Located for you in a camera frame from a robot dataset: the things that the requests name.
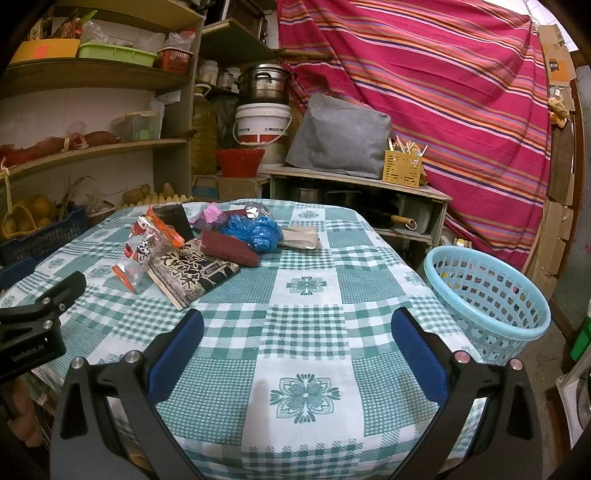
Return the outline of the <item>blue plastic bag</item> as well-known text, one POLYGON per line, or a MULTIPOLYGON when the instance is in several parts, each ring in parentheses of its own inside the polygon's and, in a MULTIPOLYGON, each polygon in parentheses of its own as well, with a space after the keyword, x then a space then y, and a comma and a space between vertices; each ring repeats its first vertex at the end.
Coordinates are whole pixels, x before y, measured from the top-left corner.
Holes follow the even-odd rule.
POLYGON ((256 253, 273 251, 283 238, 280 226, 267 216, 250 219, 242 215, 232 215, 219 228, 219 232, 245 242, 256 253))

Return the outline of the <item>striped magenta cloth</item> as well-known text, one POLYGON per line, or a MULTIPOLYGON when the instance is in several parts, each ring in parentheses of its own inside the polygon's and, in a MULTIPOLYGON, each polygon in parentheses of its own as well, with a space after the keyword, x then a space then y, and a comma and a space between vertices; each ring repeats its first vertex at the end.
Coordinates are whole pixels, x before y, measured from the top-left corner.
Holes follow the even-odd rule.
POLYGON ((548 82, 528 15, 487 1, 281 1, 298 106, 325 93, 391 118, 425 149, 448 194, 447 226, 475 248, 525 264, 542 219, 551 159, 548 82))

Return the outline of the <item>clear orange snack wrapper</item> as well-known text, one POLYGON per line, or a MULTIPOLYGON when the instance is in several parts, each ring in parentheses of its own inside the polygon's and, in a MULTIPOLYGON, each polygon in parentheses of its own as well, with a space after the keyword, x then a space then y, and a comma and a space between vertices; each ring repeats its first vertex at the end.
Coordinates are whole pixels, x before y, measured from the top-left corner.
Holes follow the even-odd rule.
POLYGON ((183 245, 183 237, 149 206, 133 223, 123 245, 123 257, 112 271, 128 290, 135 293, 149 261, 183 245))

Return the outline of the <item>wooden handled pan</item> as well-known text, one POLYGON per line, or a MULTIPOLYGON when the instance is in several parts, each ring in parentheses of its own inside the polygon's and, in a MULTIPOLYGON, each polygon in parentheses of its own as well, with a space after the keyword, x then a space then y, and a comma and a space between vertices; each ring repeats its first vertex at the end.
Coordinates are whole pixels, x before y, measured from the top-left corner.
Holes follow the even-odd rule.
POLYGON ((399 216, 399 215, 392 215, 391 220, 395 225, 403 225, 410 231, 417 230, 417 222, 413 218, 399 216))

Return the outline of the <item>black white printed snack bag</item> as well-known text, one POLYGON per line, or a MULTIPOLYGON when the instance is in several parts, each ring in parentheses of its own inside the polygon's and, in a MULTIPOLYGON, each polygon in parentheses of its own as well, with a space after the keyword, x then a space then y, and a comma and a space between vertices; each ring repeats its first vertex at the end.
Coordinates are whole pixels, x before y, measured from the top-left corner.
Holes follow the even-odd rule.
POLYGON ((193 239, 153 257, 147 273, 174 307, 183 310, 239 270, 236 263, 205 255, 201 242, 193 239))

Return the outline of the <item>beige cloth pouch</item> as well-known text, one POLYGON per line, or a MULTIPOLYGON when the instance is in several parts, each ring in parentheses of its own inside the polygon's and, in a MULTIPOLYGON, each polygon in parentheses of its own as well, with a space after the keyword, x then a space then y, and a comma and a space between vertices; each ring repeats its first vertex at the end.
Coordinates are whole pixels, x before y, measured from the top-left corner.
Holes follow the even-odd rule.
POLYGON ((322 247, 317 229, 311 226, 281 228, 280 245, 298 250, 315 250, 322 247))

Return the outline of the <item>yellow utensil holder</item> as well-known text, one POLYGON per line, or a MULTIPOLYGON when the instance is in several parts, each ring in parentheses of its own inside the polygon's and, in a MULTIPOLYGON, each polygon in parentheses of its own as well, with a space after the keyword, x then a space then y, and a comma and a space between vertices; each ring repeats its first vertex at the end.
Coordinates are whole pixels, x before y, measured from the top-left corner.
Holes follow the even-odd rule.
POLYGON ((415 142, 403 142, 398 135, 389 137, 382 180, 411 188, 426 186, 428 176, 423 166, 423 158, 427 149, 427 145, 421 148, 415 142))

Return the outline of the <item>dark blue crate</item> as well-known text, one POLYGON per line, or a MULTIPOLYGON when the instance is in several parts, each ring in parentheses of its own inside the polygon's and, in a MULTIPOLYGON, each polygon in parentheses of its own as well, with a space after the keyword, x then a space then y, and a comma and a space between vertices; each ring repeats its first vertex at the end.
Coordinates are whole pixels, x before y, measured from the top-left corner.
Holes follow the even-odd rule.
POLYGON ((42 260, 86 231, 85 206, 68 205, 64 218, 50 226, 14 238, 1 245, 1 265, 6 267, 26 258, 42 260))

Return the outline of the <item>small red basket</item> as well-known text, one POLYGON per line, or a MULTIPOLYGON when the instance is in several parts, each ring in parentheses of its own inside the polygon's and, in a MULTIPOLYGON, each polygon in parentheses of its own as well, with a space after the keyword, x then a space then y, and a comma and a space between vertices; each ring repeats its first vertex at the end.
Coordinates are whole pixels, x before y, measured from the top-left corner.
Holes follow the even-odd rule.
POLYGON ((154 66, 165 72, 185 75, 192 57, 193 54, 188 50, 165 47, 157 52, 154 66))

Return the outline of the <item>white plastic bucket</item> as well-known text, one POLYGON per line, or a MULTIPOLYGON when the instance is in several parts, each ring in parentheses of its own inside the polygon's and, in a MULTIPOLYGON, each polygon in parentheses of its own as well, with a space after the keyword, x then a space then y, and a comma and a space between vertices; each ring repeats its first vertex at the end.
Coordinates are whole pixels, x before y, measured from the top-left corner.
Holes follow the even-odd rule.
POLYGON ((293 116, 280 103, 249 103, 238 106, 232 136, 242 146, 266 146, 287 136, 293 116))

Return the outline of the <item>wooden wall shelf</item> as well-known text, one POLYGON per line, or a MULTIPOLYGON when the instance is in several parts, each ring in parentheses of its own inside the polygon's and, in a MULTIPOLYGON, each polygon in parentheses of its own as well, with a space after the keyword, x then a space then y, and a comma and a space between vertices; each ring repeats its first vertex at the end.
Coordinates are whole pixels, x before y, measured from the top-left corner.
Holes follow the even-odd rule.
POLYGON ((89 147, 18 165, 2 192, 25 200, 38 193, 58 200, 83 181, 112 202, 130 189, 165 184, 191 191, 190 129, 197 63, 184 74, 102 59, 36 59, 1 74, 1 142, 28 148, 49 137, 107 131, 115 119, 164 104, 157 139, 89 147))

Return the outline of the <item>pink foil wrapper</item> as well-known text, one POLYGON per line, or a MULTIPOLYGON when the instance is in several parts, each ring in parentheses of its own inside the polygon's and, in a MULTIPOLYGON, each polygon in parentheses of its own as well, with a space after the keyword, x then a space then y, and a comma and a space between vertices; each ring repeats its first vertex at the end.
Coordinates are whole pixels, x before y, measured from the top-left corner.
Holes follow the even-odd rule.
POLYGON ((195 230, 217 231, 228 223, 228 215, 215 202, 208 203, 189 224, 195 230))

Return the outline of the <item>red silver chip bag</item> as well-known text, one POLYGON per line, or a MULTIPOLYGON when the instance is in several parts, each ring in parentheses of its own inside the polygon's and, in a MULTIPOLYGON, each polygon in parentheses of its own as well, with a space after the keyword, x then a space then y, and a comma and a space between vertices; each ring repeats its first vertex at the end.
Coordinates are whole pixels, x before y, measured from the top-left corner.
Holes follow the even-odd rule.
POLYGON ((226 210, 224 215, 228 218, 238 217, 238 219, 249 220, 259 219, 261 217, 273 219, 273 213, 270 212, 270 209, 259 202, 247 202, 239 208, 226 210))

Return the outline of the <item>red plastic basket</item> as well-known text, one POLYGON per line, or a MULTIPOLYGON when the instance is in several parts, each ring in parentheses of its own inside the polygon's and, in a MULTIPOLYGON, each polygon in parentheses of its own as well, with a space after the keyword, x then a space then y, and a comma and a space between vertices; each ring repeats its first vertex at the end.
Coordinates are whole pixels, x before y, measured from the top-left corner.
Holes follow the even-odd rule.
POLYGON ((263 155, 263 149, 224 149, 216 151, 216 161, 224 177, 252 178, 256 177, 263 155))

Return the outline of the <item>dark red scouring pad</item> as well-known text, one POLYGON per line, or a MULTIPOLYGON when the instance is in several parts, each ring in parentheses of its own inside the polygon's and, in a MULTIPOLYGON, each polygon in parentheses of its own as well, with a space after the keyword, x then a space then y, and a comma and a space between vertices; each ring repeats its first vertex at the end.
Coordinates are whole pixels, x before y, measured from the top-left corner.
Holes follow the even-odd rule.
POLYGON ((259 267, 259 256, 242 240, 216 231, 202 231, 200 250, 204 255, 245 267, 259 267))

